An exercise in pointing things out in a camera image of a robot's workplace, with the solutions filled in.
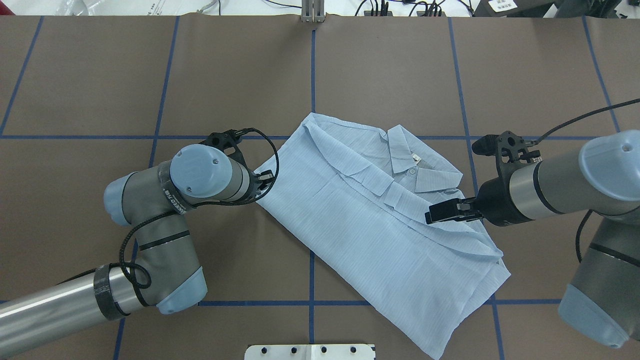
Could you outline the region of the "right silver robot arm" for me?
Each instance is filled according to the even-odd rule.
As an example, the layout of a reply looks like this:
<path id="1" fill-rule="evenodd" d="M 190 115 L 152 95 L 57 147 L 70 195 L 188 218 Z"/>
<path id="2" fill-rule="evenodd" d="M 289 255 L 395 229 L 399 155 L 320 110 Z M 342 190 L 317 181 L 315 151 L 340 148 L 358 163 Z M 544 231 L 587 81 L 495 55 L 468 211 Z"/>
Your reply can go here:
<path id="1" fill-rule="evenodd" d="M 558 314 L 603 346 L 638 341 L 640 132 L 596 137 L 546 159 L 537 145 L 510 131 L 478 139 L 471 149 L 494 157 L 496 178 L 474 197 L 430 205 L 426 223 L 485 219 L 506 227 L 581 211 L 601 216 Z"/>

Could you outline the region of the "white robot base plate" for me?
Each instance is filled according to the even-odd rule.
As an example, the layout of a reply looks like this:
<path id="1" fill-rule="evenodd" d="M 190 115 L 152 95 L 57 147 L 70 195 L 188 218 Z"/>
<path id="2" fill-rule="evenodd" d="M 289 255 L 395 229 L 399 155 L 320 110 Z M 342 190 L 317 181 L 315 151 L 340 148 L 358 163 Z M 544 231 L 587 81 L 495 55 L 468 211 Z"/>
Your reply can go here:
<path id="1" fill-rule="evenodd" d="M 376 348 L 365 343 L 251 345 L 245 360 L 375 360 Z"/>

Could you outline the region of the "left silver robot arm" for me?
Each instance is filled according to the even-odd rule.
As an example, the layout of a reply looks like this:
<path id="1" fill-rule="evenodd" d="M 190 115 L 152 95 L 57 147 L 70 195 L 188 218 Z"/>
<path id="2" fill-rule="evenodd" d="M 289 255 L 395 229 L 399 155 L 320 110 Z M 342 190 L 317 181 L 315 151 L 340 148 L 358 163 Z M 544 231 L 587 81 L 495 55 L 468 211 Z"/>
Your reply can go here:
<path id="1" fill-rule="evenodd" d="M 188 145 L 169 161 L 110 183 L 112 220 L 129 226 L 118 260 L 1 306 L 1 358 L 25 353 L 148 306 L 171 315 L 208 288 L 185 215 L 204 205 L 237 207 L 262 198 L 278 171 L 256 173 L 236 150 Z"/>

